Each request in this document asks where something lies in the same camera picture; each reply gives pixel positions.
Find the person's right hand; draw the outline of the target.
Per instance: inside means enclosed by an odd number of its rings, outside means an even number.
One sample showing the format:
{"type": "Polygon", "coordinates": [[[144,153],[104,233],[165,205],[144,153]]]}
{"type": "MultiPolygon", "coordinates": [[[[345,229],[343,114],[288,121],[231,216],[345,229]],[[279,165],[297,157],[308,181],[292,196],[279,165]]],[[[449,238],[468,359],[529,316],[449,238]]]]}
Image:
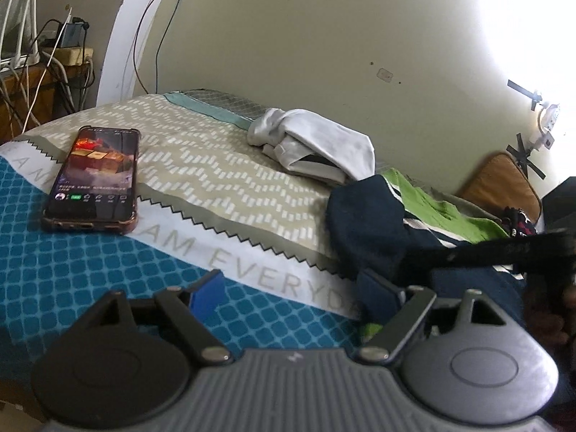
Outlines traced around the person's right hand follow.
{"type": "Polygon", "coordinates": [[[535,291],[524,293],[524,322],[531,334],[547,351],[554,352],[564,346],[569,340],[569,334],[564,328],[566,312],[575,312],[575,286],[568,286],[562,296],[562,303],[554,308],[548,308],[541,303],[535,291]]]}

